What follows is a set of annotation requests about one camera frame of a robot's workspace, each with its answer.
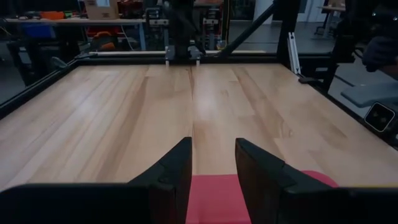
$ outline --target black metal frame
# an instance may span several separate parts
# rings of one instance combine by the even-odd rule
[[[280,30],[280,38],[277,53],[233,53],[244,40],[246,40],[265,20],[267,20],[272,13],[281,7],[285,12],[285,17],[282,22]],[[200,59],[200,63],[281,63],[285,67],[290,69],[289,51],[287,46],[287,37],[289,32],[294,32],[297,21],[297,15],[299,13],[300,0],[278,0],[266,11],[263,12],[259,18],[253,22],[253,25],[245,30],[233,43],[228,45],[224,50],[217,54],[207,54],[206,57]],[[302,65],[302,74],[299,74],[301,78],[308,77],[306,73],[311,73],[310,77],[314,78],[312,74],[316,73],[322,77],[315,77],[313,82],[307,82],[316,91],[321,93],[323,96],[328,98],[332,103],[341,108],[344,112],[353,117],[356,121],[367,127],[374,134],[373,131],[363,121],[362,117],[351,111],[347,106],[337,101],[335,98],[328,94],[329,87],[335,76],[337,69],[337,63],[352,63],[353,57],[349,55],[347,57],[341,57],[341,49],[344,49],[344,45],[337,45],[333,52],[327,54],[299,54],[300,64]],[[186,64],[195,63],[196,61],[170,61],[171,64]],[[46,77],[40,79],[33,85],[26,88],[23,92],[14,96],[10,100],[0,105],[0,119],[3,119],[8,114],[12,113],[18,107],[38,95],[41,91],[44,91],[47,87],[67,75],[73,69],[84,66],[84,65],[142,65],[142,64],[164,64],[165,54],[153,53],[153,54],[91,54],[81,55],[72,60],[66,68],[57,70]],[[316,68],[324,67],[327,71],[315,72]],[[383,138],[388,144],[392,144],[390,138]]]

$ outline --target floor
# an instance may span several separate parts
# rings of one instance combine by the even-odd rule
[[[229,41],[234,40],[242,31],[248,26],[247,22],[234,22],[231,24]],[[299,52],[313,52],[322,53],[332,50],[334,42],[332,40],[314,39],[313,33],[317,23],[298,23],[296,27],[296,39]],[[277,43],[279,40],[280,24],[263,25],[258,28],[252,36],[250,36],[245,43],[239,46],[238,50],[265,50],[267,52],[276,52]],[[24,84],[18,71],[13,67],[12,60],[8,54],[5,43],[0,44],[0,57],[3,57],[5,62],[0,64],[0,103],[8,100],[18,92],[24,89]],[[381,72],[368,73],[362,66],[361,61],[357,60],[354,64],[343,64],[338,69],[337,73],[342,79],[353,85],[370,85],[382,82],[394,82],[392,78]],[[332,84],[330,94],[339,101],[346,104],[357,114],[364,116],[368,108],[357,108],[344,99],[340,93],[349,88],[349,85],[343,81],[335,79]]]
[[[77,68],[0,120],[0,189],[127,182],[186,136],[194,175],[236,174],[239,137],[341,186],[398,182],[398,151],[282,65],[129,65]]]

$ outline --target red pad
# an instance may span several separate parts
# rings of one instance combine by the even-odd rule
[[[194,175],[188,224],[250,224],[238,175]]]

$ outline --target orange object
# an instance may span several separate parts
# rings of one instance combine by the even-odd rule
[[[51,20],[58,20],[65,18],[65,14],[63,12],[57,12],[57,11],[41,12],[40,15],[42,16],[43,19],[51,19]]]

